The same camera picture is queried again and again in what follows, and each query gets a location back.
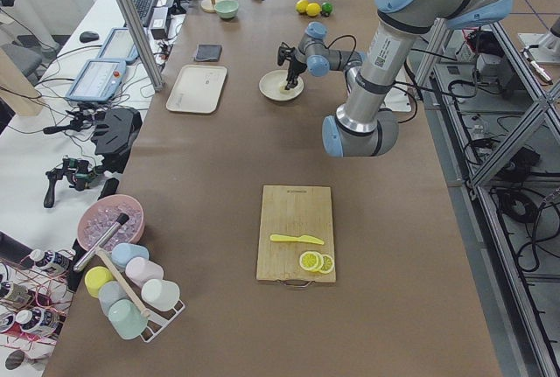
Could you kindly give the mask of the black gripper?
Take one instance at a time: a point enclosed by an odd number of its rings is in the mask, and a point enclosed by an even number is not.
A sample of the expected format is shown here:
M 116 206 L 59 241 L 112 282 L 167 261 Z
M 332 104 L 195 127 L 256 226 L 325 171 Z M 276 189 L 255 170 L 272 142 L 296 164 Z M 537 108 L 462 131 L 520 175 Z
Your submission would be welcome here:
M 279 66 L 282 66 L 286 60 L 289 61 L 285 90 L 295 89 L 298 85 L 299 75 L 307 70 L 307 64 L 296 58 L 296 50 L 296 47 L 290 47 L 286 43 L 282 43 L 277 50 L 276 62 Z

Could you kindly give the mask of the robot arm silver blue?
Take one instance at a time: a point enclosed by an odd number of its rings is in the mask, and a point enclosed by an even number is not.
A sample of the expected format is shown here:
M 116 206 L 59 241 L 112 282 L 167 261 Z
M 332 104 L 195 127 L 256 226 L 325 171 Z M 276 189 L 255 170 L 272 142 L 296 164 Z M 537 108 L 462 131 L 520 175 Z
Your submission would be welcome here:
M 505 18 L 514 0 L 374 0 L 379 18 L 367 52 L 341 51 L 324 43 L 326 27 L 308 24 L 295 47 L 281 45 L 278 64 L 289 65 L 286 88 L 304 72 L 345 75 L 348 97 L 322 124 L 325 151 L 332 157 L 373 157 L 388 152 L 398 137 L 395 114 L 383 103 L 417 38 L 441 18 L 450 30 L 479 27 Z

